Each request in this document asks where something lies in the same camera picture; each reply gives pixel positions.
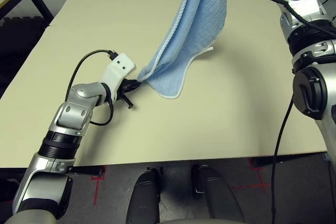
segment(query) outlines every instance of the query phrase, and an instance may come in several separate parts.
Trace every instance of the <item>gray floor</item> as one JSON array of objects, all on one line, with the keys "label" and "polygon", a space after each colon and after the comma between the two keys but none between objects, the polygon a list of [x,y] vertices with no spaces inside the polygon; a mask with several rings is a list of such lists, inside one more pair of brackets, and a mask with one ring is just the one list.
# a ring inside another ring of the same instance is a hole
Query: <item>gray floor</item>
[{"label": "gray floor", "polygon": [[[99,181],[96,205],[93,205],[96,180],[75,176],[70,206],[59,224],[124,223],[133,185],[147,166],[164,166],[165,189],[161,194],[161,221],[183,218],[206,218],[203,200],[195,201],[190,193],[190,166],[197,162],[169,162],[108,166]],[[270,223],[270,187],[260,184],[258,171],[250,168],[247,158],[201,161],[217,169],[233,187],[246,221]],[[259,173],[263,183],[270,183],[271,167]],[[287,161],[277,166],[277,223],[335,224],[328,162],[322,154]],[[332,171],[333,186],[335,173]]]}]

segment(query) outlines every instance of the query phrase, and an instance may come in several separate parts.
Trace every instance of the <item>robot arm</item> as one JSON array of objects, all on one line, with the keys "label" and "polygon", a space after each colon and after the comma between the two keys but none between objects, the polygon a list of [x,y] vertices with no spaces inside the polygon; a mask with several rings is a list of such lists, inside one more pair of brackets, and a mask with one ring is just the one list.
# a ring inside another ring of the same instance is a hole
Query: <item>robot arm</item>
[{"label": "robot arm", "polygon": [[127,82],[129,88],[129,81],[124,78],[134,69],[135,64],[127,55],[120,54],[107,66],[100,82],[78,84],[70,89],[67,101],[56,112],[24,175],[9,223],[28,223],[28,220],[29,223],[54,223],[63,216],[72,186],[68,174],[93,109],[107,101],[125,99],[120,85]]},{"label": "robot arm", "polygon": [[[319,0],[286,0],[309,23],[336,34]],[[286,8],[280,25],[292,53],[293,102],[315,119],[336,169],[336,39],[298,21]]]}]

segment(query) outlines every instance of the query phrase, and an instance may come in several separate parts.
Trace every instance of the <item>black table frame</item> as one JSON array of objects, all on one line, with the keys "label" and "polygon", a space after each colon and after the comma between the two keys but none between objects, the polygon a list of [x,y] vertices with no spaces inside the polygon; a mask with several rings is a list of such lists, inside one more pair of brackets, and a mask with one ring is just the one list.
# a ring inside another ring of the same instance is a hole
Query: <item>black table frame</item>
[{"label": "black table frame", "polygon": [[[43,0],[31,0],[39,12],[42,14],[45,21],[50,24],[54,16],[51,14],[48,7],[45,5]],[[0,8],[0,19],[5,17],[21,0],[9,0],[4,6]]]}]

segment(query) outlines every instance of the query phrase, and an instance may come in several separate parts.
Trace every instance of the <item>blue towel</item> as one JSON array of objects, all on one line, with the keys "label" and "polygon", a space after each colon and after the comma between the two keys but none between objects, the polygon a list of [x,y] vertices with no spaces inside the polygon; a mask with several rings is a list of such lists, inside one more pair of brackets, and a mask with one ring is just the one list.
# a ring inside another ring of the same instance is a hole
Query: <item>blue towel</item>
[{"label": "blue towel", "polygon": [[138,80],[147,81],[165,98],[179,97],[189,65],[212,49],[225,16],[226,0],[182,0],[165,40]]}]

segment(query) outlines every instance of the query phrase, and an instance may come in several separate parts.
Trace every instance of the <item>red tape marking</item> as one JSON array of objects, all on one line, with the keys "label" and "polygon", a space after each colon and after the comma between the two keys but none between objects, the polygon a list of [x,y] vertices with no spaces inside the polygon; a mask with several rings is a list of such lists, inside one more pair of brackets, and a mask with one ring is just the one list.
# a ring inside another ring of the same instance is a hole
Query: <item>red tape marking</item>
[{"label": "red tape marking", "polygon": [[94,192],[94,198],[93,198],[93,205],[95,206],[97,204],[97,198],[98,198],[98,190],[99,190],[99,181],[104,180],[105,179],[105,173],[106,173],[106,169],[107,166],[104,165],[104,173],[101,177],[91,177],[91,180],[96,180],[96,191]]},{"label": "red tape marking", "polygon": [[245,185],[245,186],[233,186],[231,187],[232,189],[247,189],[247,188],[262,188],[262,193],[266,194],[266,190],[265,187],[270,186],[270,183],[264,183],[262,180],[262,176],[261,176],[261,170],[263,170],[264,168],[262,167],[253,167],[252,162],[251,162],[251,158],[248,158],[248,165],[250,170],[255,170],[257,172],[260,184],[252,184],[252,185]]}]

